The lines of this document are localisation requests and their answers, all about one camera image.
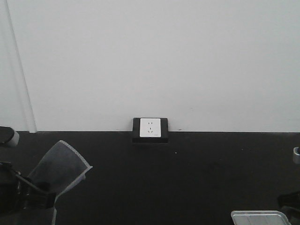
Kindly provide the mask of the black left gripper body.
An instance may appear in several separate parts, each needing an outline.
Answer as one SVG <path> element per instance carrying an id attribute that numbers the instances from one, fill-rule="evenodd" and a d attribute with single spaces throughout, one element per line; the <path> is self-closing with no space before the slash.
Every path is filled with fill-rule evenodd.
<path id="1" fill-rule="evenodd" d="M 9 215 L 23 209 L 21 173 L 9 162 L 0 163 L 0 214 Z"/>

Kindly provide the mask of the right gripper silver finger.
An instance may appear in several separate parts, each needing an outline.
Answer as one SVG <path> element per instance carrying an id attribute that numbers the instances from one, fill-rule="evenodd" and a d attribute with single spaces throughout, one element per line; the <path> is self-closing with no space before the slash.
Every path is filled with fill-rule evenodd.
<path id="1" fill-rule="evenodd" d="M 300 148 L 299 147 L 293 148 L 293 158 L 292 159 L 295 164 L 300 164 Z"/>

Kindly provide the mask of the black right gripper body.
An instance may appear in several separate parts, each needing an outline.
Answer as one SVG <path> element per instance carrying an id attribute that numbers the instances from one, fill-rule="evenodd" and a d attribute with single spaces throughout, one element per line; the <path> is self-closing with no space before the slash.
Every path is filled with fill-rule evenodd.
<path id="1" fill-rule="evenodd" d="M 292 225 L 300 224 L 300 192 L 280 195 L 277 198 L 280 211 L 284 213 Z"/>

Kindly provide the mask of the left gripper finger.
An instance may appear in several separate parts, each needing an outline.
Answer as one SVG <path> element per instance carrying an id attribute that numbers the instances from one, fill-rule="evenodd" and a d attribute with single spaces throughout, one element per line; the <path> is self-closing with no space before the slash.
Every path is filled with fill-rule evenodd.
<path id="1" fill-rule="evenodd" d="M 15 147 L 19 142 L 19 134 L 11 127 L 0 127 L 0 146 Z"/>
<path id="2" fill-rule="evenodd" d="M 56 193 L 47 190 L 49 184 L 35 185 L 30 179 L 16 175 L 18 180 L 18 206 L 20 209 L 49 209 L 55 204 Z"/>

